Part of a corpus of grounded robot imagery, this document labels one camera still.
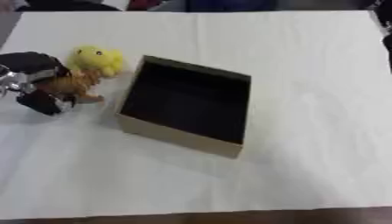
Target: open box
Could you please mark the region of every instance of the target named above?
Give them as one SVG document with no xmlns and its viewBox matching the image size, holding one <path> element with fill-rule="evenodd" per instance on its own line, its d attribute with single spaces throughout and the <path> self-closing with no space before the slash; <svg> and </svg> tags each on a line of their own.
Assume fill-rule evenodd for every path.
<svg viewBox="0 0 392 224">
<path fill-rule="evenodd" d="M 250 76 L 144 56 L 117 110 L 124 132 L 235 158 Z"/>
</svg>

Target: white tabletop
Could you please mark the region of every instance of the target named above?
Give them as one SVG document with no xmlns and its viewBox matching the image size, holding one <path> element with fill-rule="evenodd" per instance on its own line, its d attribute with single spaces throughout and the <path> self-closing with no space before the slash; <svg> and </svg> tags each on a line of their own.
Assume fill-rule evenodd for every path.
<svg viewBox="0 0 392 224">
<path fill-rule="evenodd" d="M 121 49 L 253 76 L 237 159 L 122 133 L 102 104 L 0 101 L 0 219 L 392 205 L 392 80 L 365 11 L 25 13 L 1 53 Z"/>
</svg>

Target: robotic arm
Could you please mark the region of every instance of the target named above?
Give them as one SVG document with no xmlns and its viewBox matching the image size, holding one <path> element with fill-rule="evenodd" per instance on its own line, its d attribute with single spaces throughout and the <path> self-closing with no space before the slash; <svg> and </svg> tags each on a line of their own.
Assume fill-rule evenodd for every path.
<svg viewBox="0 0 392 224">
<path fill-rule="evenodd" d="M 35 83 L 71 75 L 56 58 L 37 52 L 0 55 L 0 96 L 17 92 L 17 102 L 48 116 L 65 112 L 75 104 L 75 96 L 62 99 L 36 88 Z"/>
</svg>

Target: white table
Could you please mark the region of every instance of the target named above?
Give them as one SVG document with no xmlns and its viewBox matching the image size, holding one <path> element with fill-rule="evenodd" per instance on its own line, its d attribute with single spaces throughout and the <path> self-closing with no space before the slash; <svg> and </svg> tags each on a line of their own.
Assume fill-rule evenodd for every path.
<svg viewBox="0 0 392 224">
<path fill-rule="evenodd" d="M 0 218 L 392 205 L 392 80 L 367 12 L 25 13 L 1 53 L 119 48 L 253 76 L 236 160 L 122 133 L 104 104 L 0 101 Z"/>
</svg>

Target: stuffed animal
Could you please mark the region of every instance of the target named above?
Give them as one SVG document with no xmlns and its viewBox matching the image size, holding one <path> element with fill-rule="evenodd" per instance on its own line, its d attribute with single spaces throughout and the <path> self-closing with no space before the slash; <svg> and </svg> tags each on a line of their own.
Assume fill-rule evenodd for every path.
<svg viewBox="0 0 392 224">
<path fill-rule="evenodd" d="M 104 50 L 93 45 L 76 47 L 66 63 L 71 70 L 97 70 L 110 78 L 123 69 L 123 55 L 117 50 Z"/>
<path fill-rule="evenodd" d="M 100 83 L 98 72 L 85 71 L 82 73 L 79 70 L 75 70 L 71 71 L 71 74 L 69 76 L 42 80 L 36 83 L 35 86 L 58 98 L 74 95 L 78 103 L 102 102 L 104 100 L 101 95 L 88 94 L 88 90 L 92 86 Z"/>
</svg>

